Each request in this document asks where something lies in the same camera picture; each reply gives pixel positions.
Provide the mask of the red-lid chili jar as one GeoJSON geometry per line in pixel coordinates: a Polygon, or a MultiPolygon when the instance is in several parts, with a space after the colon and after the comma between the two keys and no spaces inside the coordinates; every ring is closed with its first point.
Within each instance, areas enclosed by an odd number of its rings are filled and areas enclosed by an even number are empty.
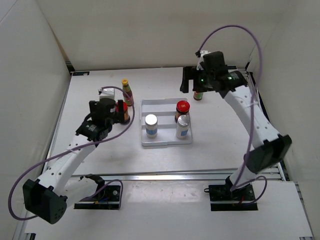
{"type": "MultiPolygon", "coordinates": [[[[126,102],[123,102],[123,106],[124,106],[124,122],[119,122],[122,125],[127,125],[130,122],[130,115],[128,112],[128,105],[126,104],[126,102]]],[[[119,115],[118,115],[118,102],[116,103],[116,115],[117,115],[117,119],[119,120],[119,115]]]]}
{"type": "Polygon", "coordinates": [[[177,123],[178,122],[178,118],[181,115],[187,115],[189,113],[190,110],[190,104],[188,101],[186,100],[180,100],[177,104],[176,104],[176,113],[174,116],[174,120],[177,123]]]}

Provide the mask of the yellow-cap sauce bottle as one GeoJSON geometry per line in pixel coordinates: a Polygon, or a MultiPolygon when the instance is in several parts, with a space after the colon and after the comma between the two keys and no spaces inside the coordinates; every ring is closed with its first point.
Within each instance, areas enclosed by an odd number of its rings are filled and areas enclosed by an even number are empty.
{"type": "Polygon", "coordinates": [[[197,92],[195,91],[193,93],[193,99],[196,100],[196,101],[201,101],[203,99],[203,95],[204,93],[203,92],[197,92]]]}
{"type": "Polygon", "coordinates": [[[123,79],[121,83],[122,83],[122,89],[125,92],[123,94],[124,101],[126,102],[128,107],[131,107],[134,104],[134,98],[133,98],[131,87],[129,85],[129,81],[127,79],[123,79]]]}

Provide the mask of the silver-lid white shaker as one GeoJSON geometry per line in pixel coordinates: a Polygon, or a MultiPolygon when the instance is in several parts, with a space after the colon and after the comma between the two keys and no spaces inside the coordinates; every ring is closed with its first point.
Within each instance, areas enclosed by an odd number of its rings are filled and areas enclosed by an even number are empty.
{"type": "Polygon", "coordinates": [[[149,138],[155,138],[158,134],[158,118],[154,114],[145,117],[145,131],[149,138]]]}
{"type": "Polygon", "coordinates": [[[191,119],[189,115],[181,115],[177,119],[176,137],[178,139],[184,139],[187,137],[191,119]]]}

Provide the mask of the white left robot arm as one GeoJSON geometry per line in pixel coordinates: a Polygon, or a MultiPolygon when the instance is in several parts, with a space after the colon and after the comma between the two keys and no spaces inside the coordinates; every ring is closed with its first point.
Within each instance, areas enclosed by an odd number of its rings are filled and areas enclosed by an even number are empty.
{"type": "Polygon", "coordinates": [[[100,176],[90,173],[76,180],[70,178],[99,142],[108,136],[113,124],[125,122],[124,101],[91,100],[89,110],[68,145],[66,155],[58,157],[36,180],[28,179],[22,186],[25,208],[50,224],[57,223],[67,207],[74,203],[104,198],[105,181],[100,176]]]}

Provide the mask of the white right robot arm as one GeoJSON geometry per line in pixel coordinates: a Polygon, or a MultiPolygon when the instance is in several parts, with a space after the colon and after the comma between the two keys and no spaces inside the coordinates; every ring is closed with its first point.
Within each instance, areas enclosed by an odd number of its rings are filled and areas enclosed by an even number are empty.
{"type": "Polygon", "coordinates": [[[281,135],[273,127],[255,101],[254,91],[250,89],[248,81],[240,71],[229,71],[221,51],[201,50],[196,52],[196,56],[196,66],[183,68],[180,91],[188,93],[189,81],[193,81],[194,92],[220,94],[249,135],[243,164],[228,177],[229,184],[224,188],[226,197],[236,200],[242,195],[243,187],[253,182],[262,170],[285,157],[292,139],[289,135],[281,135]]]}

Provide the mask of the right blue table label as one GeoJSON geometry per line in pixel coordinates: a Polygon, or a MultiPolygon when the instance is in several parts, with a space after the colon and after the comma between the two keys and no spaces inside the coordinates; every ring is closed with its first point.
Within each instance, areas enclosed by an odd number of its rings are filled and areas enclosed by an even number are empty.
{"type": "Polygon", "coordinates": [[[227,67],[228,70],[237,70],[238,68],[235,65],[229,65],[227,67]]]}

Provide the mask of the blue table label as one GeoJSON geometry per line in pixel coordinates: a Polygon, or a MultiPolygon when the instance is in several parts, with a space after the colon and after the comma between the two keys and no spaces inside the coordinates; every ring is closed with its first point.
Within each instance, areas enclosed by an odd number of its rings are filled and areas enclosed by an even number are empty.
{"type": "Polygon", "coordinates": [[[229,65],[227,67],[228,70],[237,70],[238,68],[235,65],[229,65]]]}
{"type": "Polygon", "coordinates": [[[89,71],[77,71],[73,72],[72,76],[88,76],[90,74],[89,71]]]}

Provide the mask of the white divided plastic tray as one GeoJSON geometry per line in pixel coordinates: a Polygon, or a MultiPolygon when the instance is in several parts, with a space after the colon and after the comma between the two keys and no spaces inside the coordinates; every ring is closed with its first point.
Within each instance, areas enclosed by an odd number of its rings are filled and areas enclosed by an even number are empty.
{"type": "Polygon", "coordinates": [[[141,144],[144,147],[171,145],[187,145],[193,141],[192,128],[188,129],[186,137],[176,137],[177,123],[175,122],[176,106],[179,101],[187,98],[143,99],[140,104],[141,144]],[[157,136],[147,136],[145,117],[153,114],[157,117],[157,136]]]}

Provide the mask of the left blue table label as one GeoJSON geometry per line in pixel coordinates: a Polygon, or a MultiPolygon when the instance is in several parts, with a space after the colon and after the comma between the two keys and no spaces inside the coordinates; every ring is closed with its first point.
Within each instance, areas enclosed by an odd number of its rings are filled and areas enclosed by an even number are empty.
{"type": "Polygon", "coordinates": [[[90,74],[89,71],[77,71],[73,72],[72,76],[88,76],[90,74]]]}

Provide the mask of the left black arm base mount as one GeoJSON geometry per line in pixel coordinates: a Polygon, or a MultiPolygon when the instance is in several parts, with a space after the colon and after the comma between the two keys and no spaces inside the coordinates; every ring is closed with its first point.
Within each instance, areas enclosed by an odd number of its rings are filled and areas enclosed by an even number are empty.
{"type": "Polygon", "coordinates": [[[97,184],[96,193],[86,200],[81,200],[74,204],[75,210],[120,210],[124,184],[119,179],[106,182],[101,176],[88,174],[81,176],[93,180],[97,184]]]}

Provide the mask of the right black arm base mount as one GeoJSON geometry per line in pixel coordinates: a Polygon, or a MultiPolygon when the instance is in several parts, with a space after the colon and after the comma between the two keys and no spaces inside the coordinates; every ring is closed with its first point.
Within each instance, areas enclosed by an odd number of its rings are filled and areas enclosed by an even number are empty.
{"type": "Polygon", "coordinates": [[[224,184],[209,185],[203,191],[209,194],[212,212],[257,211],[256,197],[251,183],[230,191],[232,183],[227,177],[224,184]]]}

